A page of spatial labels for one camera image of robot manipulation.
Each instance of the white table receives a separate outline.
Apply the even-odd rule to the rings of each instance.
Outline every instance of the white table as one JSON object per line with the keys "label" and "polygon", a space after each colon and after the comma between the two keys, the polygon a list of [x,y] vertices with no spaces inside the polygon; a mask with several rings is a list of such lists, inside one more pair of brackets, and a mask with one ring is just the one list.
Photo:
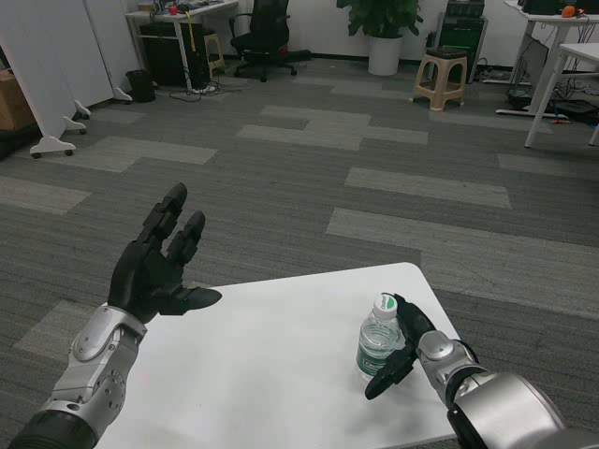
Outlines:
{"label": "white table", "polygon": [[218,287],[215,306],[148,324],[123,412],[98,449],[378,449],[454,435],[415,369],[364,398],[361,322],[381,292],[458,334],[411,264]]}
{"label": "white table", "polygon": [[534,115],[536,115],[536,112],[539,110],[543,93],[547,88],[549,78],[551,76],[551,70],[553,66],[555,66],[555,62],[558,58],[559,47],[561,44],[565,42],[568,35],[568,31],[573,26],[584,26],[589,23],[599,23],[599,14],[588,14],[582,18],[575,17],[566,19],[561,15],[543,16],[527,14],[525,12],[522,12],[522,7],[518,6],[518,0],[504,0],[504,3],[509,7],[515,9],[522,17],[524,17],[528,21],[526,25],[526,30],[524,31],[524,36],[522,37],[522,41],[520,43],[518,55],[516,56],[516,62],[514,63],[514,68],[512,69],[510,83],[512,83],[516,77],[516,70],[520,56],[523,52],[526,51],[526,35],[533,34],[534,26],[537,23],[546,23],[557,28],[555,32],[555,38],[553,39],[553,44],[551,45],[551,49],[549,50],[547,62],[545,63],[545,67],[543,68],[543,73],[541,74],[541,78],[538,81],[538,85],[535,86],[533,100],[531,102],[531,105],[528,107],[528,110],[497,109],[495,111],[498,114],[534,117]]}
{"label": "white table", "polygon": [[[555,84],[562,77],[563,68],[565,67],[566,61],[568,60],[568,56],[583,59],[593,64],[599,64],[599,44],[562,44],[560,46],[560,54],[558,60],[552,68],[551,78],[547,84],[545,91],[542,93],[543,97],[541,98],[540,107],[536,115],[534,116],[533,125],[531,126],[531,130],[529,131],[528,136],[526,137],[526,143],[524,144],[526,148],[531,148],[531,146],[534,143],[536,131],[539,127],[539,124],[541,123],[541,119],[543,118],[542,112],[545,110],[549,100],[551,99],[551,95],[553,94]],[[599,76],[598,73],[585,73],[582,75],[585,77]],[[592,138],[589,141],[589,145],[595,144],[595,140],[597,139],[598,134],[599,126],[595,128],[595,132],[592,134]]]}
{"label": "white table", "polygon": [[[192,22],[197,22],[197,21],[201,21],[202,16],[204,16],[206,14],[213,14],[217,11],[222,11],[224,9],[236,7],[238,3],[239,3],[239,0],[224,0],[223,3],[217,3],[214,5],[208,5],[206,7],[200,7],[198,9],[193,9],[193,10],[189,11],[189,15],[191,17]],[[185,53],[185,45],[183,42],[183,32],[181,31],[181,23],[188,22],[187,16],[185,14],[177,14],[177,15],[171,16],[167,12],[166,14],[156,14],[153,16],[153,20],[155,22],[171,22],[175,27],[175,37],[170,37],[170,36],[157,37],[157,36],[141,35],[139,33],[139,29],[138,29],[138,22],[140,22],[140,21],[149,22],[150,21],[151,15],[147,11],[130,12],[128,14],[125,14],[125,16],[129,23],[129,29],[131,30],[131,35],[133,36],[136,51],[138,52],[138,58],[140,61],[143,60],[143,58],[141,57],[141,55],[143,54],[143,51],[141,50],[141,46],[139,43],[139,40],[141,38],[146,37],[146,38],[177,39],[179,41],[179,50],[181,51],[181,59],[183,60],[183,68],[185,70],[185,73],[189,73],[189,64],[187,63],[187,55]],[[190,77],[185,77],[185,78],[186,78],[187,90],[192,91],[193,88],[191,85]]]}

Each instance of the beige stool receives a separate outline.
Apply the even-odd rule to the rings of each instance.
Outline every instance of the beige stool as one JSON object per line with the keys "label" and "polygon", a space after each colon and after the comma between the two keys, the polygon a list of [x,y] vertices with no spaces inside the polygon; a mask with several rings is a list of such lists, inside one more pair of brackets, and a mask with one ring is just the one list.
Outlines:
{"label": "beige stool", "polygon": [[[214,61],[210,60],[210,50],[208,49],[211,42],[216,45],[216,50],[218,51],[218,59]],[[209,30],[209,34],[204,35],[204,45],[206,46],[206,56],[208,57],[208,67],[210,68],[210,78],[212,79],[212,72],[215,68],[225,67],[225,58],[223,57],[223,51],[221,50],[221,41],[213,30]]]}
{"label": "beige stool", "polygon": [[[427,50],[424,55],[416,81],[414,83],[414,98],[426,96],[431,101],[431,110],[441,111],[447,100],[458,98],[460,106],[464,104],[464,87],[468,72],[468,59],[466,51],[442,47],[438,50]],[[424,70],[428,64],[437,67],[436,75],[432,80],[422,80]],[[456,65],[461,65],[461,82],[449,82],[449,72]]]}

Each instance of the cardboard box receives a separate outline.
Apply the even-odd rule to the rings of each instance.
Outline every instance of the cardboard box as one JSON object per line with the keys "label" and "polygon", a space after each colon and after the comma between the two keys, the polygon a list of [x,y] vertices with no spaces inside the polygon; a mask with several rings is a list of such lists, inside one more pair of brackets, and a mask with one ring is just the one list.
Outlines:
{"label": "cardboard box", "polygon": [[17,79],[8,70],[1,70],[0,130],[17,131],[35,122]]}

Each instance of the whiteboard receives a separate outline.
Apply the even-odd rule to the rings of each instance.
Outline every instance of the whiteboard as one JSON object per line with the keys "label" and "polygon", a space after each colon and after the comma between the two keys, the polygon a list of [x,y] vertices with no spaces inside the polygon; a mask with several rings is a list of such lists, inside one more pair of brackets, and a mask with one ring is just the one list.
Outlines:
{"label": "whiteboard", "polygon": [[113,97],[83,0],[37,2],[73,98],[91,106]]}
{"label": "whiteboard", "polygon": [[113,88],[131,90],[127,77],[138,70],[138,56],[120,0],[83,0]]}
{"label": "whiteboard", "polygon": [[63,116],[72,117],[76,109],[56,63],[58,57],[45,31],[45,21],[38,1],[11,2],[10,13],[0,14],[0,46],[42,134],[60,138],[65,131]]}

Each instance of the black office chair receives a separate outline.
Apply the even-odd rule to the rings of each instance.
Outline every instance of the black office chair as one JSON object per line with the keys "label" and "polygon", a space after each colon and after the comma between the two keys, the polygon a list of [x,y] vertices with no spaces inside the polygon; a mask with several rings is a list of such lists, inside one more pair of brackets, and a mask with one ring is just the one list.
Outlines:
{"label": "black office chair", "polygon": [[[267,67],[278,65],[291,69],[291,75],[298,74],[295,67],[286,64],[278,51],[289,42],[287,28],[287,5],[289,0],[254,0],[252,13],[237,14],[228,20],[231,27],[231,45],[237,50],[240,58],[247,61],[235,70],[235,76],[241,75],[240,69],[245,67],[262,67],[260,80],[266,82]],[[240,16],[250,16],[250,32],[235,36],[235,19]]]}

